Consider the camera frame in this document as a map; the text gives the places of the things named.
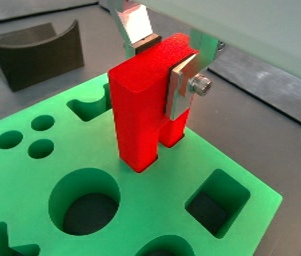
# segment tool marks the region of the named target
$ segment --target red rectangular block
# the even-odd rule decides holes
[[[165,116],[168,85],[172,68],[195,53],[176,34],[109,71],[120,155],[137,172],[156,161],[159,141],[172,147],[183,138],[189,110],[176,121]]]

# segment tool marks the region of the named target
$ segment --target green foam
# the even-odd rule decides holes
[[[133,172],[118,157],[106,84],[102,75],[0,120],[0,256],[9,247],[52,256],[252,255],[281,196],[189,129]],[[187,210],[201,191],[228,213],[213,231]],[[70,235],[68,208],[96,192],[120,203],[117,214],[96,233]]]

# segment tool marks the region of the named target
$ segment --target small circular hole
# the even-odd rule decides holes
[[[38,140],[29,147],[29,155],[36,159],[48,157],[54,151],[54,143],[52,140]]]
[[[88,235],[100,231],[112,221],[118,203],[102,193],[82,196],[72,204],[64,221],[64,232]]]
[[[0,149],[14,148],[22,141],[24,134],[20,131],[9,131],[0,135]]]
[[[56,123],[56,119],[53,116],[49,115],[44,115],[37,117],[33,122],[32,122],[32,128],[36,131],[46,131],[48,129],[50,129],[53,127]]]

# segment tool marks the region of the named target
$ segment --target bolt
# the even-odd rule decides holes
[[[191,91],[200,96],[205,96],[212,88],[212,81],[201,74],[197,74],[191,80]]]
[[[225,43],[224,42],[219,42],[219,51],[223,51],[225,48]]]

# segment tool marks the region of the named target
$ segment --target gray table surface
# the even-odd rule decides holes
[[[5,0],[0,1],[0,21],[97,3],[98,0]]]
[[[188,27],[151,13],[164,37]],[[98,6],[0,24],[0,33],[53,22],[57,32],[80,20],[86,66],[13,93],[0,80],[0,119],[105,73],[125,59],[122,39]],[[196,97],[188,126],[284,196],[256,255],[301,255],[301,126],[211,74],[215,87]]]

